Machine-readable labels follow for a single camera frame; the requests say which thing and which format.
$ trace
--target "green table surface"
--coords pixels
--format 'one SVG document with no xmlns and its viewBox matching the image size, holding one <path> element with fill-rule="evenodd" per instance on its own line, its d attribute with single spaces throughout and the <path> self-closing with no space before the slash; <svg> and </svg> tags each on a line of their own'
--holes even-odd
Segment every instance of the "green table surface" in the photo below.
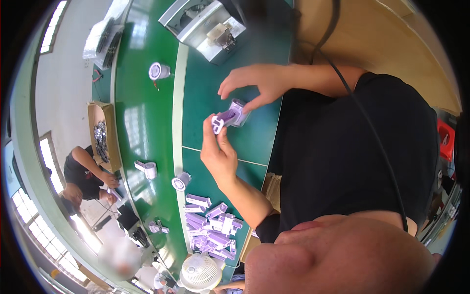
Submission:
<svg viewBox="0 0 470 294">
<path fill-rule="evenodd" d="M 121 40 L 115 84 L 115 111 L 118 143 L 127 185 L 136 210 L 144 222 L 146 232 L 165 259 L 172 274 L 178 278 L 187 248 L 183 236 L 176 191 L 171 185 L 174 177 L 172 150 L 172 101 L 174 76 L 158 81 L 159 91 L 149 79 L 148 70 L 153 62 L 175 68 L 178 41 L 159 22 L 159 17 L 173 0 L 131 4 Z M 189 49 L 183 103 L 183 168 L 193 176 L 186 192 L 211 197 L 214 204 L 224 201 L 228 212 L 242 219 L 200 161 L 202 121 L 211 113 L 225 111 L 230 101 L 222 101 L 217 90 L 222 80 L 234 68 L 252 63 L 287 64 L 290 35 L 257 36 L 234 52 L 221 66 L 207 62 L 195 49 Z M 98 94 L 103 102 L 105 94 L 93 87 L 94 99 Z M 238 89 L 230 98 L 249 101 L 259 95 L 256 87 Z M 281 100 L 255 110 L 242 128 L 230 127 L 228 137 L 241 160 L 237 174 L 257 189 L 261 189 L 274 142 Z M 134 161 L 154 161 L 158 176 L 147 180 L 144 173 L 134 167 Z M 170 229 L 169 234 L 152 234 L 147 223 L 160 219 Z M 222 283 L 233 275 L 239 253 L 249 226 L 244 223 L 237 232 L 237 257 L 227 259 Z"/>
</svg>

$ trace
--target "window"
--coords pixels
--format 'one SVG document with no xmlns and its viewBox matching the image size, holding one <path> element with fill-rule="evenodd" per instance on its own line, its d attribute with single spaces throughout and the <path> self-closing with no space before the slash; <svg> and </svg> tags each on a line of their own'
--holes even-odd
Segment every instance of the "window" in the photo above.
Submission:
<svg viewBox="0 0 470 294">
<path fill-rule="evenodd" d="M 54 143 L 52 142 L 51 132 L 47 132 L 39 139 L 42 157 L 48 168 L 52 171 L 51 181 L 57 193 L 62 192 L 65 187 L 65 179 L 60 170 L 59 162 L 55 154 Z"/>
<path fill-rule="evenodd" d="M 51 16 L 49 21 L 49 25 L 47 26 L 46 32 L 44 33 L 44 38 L 42 40 L 41 45 L 41 54 L 51 53 L 52 47 L 54 46 L 55 37 L 57 35 L 57 31 L 59 30 L 60 23 L 62 22 L 63 15 L 65 14 L 65 10 L 69 6 L 70 1 L 61 1 L 57 8 L 55 9 L 54 13 Z"/>
<path fill-rule="evenodd" d="M 75 259 L 39 215 L 38 209 L 23 189 L 20 188 L 12 200 L 18 218 L 23 220 L 23 226 L 36 246 L 59 270 L 79 283 L 84 282 L 86 276 L 78 269 Z"/>
</svg>

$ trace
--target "pile of purple parts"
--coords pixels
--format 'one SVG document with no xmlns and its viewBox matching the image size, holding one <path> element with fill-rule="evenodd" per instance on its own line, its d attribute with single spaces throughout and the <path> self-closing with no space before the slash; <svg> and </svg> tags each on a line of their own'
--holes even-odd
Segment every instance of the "pile of purple parts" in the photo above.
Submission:
<svg viewBox="0 0 470 294">
<path fill-rule="evenodd" d="M 209 210 L 205 217 L 198 215 L 211 207 L 209 197 L 187 194 L 186 202 L 190 203 L 185 205 L 184 211 L 191 249 L 199 248 L 201 252 L 208 252 L 209 256 L 223 261 L 227 258 L 234 260 L 236 241 L 230 239 L 230 235 L 235 236 L 243 227 L 243 221 L 226 213 L 227 205 L 223 202 Z"/>
</svg>

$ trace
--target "red stool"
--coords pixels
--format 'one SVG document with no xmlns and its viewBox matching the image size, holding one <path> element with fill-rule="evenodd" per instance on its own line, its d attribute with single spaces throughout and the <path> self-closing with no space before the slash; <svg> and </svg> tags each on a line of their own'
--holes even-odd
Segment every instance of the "red stool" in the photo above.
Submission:
<svg viewBox="0 0 470 294">
<path fill-rule="evenodd" d="M 448 124 L 438 118 L 438 133 L 440 136 L 440 155 L 445 160 L 452 162 L 455 131 Z"/>
</svg>

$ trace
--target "workbench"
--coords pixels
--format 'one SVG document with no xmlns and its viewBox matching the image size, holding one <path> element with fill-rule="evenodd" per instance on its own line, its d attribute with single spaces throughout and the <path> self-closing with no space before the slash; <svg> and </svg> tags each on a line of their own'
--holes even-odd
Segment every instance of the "workbench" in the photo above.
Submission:
<svg viewBox="0 0 470 294">
<path fill-rule="evenodd" d="M 120 175 L 125 189 L 150 241 L 160 250 L 170 272 L 178 278 L 184 259 L 192 252 L 180 217 L 184 213 L 186 193 L 210 197 L 213 206 L 223 201 L 228 205 L 228 213 L 243 219 L 200 160 L 202 122 L 211 113 L 227 110 L 232 98 L 248 102 L 258 96 L 256 87 L 245 87 L 235 90 L 223 101 L 217 91 L 232 69 L 253 63 L 287 64 L 290 34 L 257 35 L 224 64 L 216 66 L 195 49 L 180 44 L 158 22 L 172 2 L 156 1 L 148 6 L 140 1 L 131 3 L 114 68 L 104 71 L 103 81 L 93 86 L 93 98 L 96 100 L 99 94 L 106 102 L 110 97 L 115 105 L 122 160 Z M 170 66 L 174 73 L 158 80 L 158 89 L 148 75 L 153 62 Z M 107 83 L 109 93 L 105 91 Z M 271 156 L 280 108 L 281 99 L 278 99 L 254 110 L 242 128 L 227 130 L 239 158 L 237 175 L 259 190 Z M 156 162 L 157 177 L 147 180 L 144 173 L 134 167 L 136 160 Z M 191 174 L 192 181 L 184 193 L 177 193 L 171 179 L 182 170 Z M 157 219 L 170 229 L 169 234 L 149 231 L 147 224 Z M 235 236 L 236 258 L 226 260 L 222 283 L 231 279 L 248 231 L 249 226 L 243 222 L 243 228 Z"/>
</svg>

